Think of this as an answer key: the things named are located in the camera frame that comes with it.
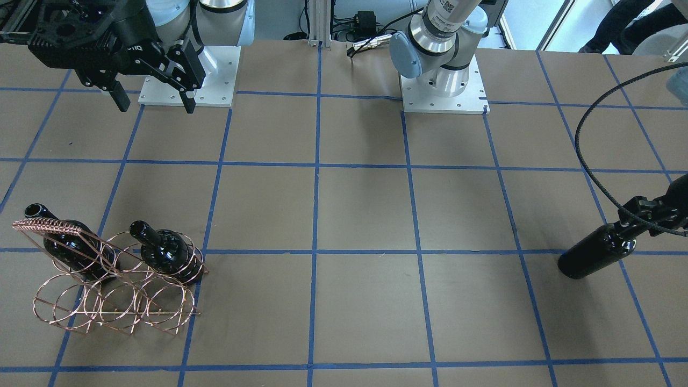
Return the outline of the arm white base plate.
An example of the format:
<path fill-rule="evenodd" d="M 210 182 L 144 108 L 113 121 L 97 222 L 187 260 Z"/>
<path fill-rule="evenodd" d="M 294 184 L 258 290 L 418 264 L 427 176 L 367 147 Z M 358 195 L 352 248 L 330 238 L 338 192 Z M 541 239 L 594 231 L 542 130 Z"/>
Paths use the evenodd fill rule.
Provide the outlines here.
<path fill-rule="evenodd" d="M 140 105 L 183 107 L 183 98 L 193 98 L 196 107 L 230 108 L 237 82 L 241 47 L 205 46 L 196 63 L 192 77 L 177 81 L 185 93 L 168 83 L 147 76 L 138 98 Z"/>
<path fill-rule="evenodd" d="M 438 68 L 418 78 L 400 75 L 399 81 L 406 113 L 491 112 L 476 56 L 464 69 Z"/>

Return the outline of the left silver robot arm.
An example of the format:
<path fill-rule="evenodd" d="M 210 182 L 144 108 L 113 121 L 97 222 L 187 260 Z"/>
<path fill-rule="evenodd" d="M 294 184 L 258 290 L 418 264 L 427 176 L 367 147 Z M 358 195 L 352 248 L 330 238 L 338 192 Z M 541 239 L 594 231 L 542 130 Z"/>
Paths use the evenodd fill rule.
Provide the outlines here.
<path fill-rule="evenodd" d="M 389 41 L 406 112 L 489 112 L 479 96 L 476 107 L 464 98 L 472 87 L 482 85 L 471 73 L 487 28 L 488 17 L 477 1 L 429 1 L 411 13 L 406 29 L 393 33 Z"/>

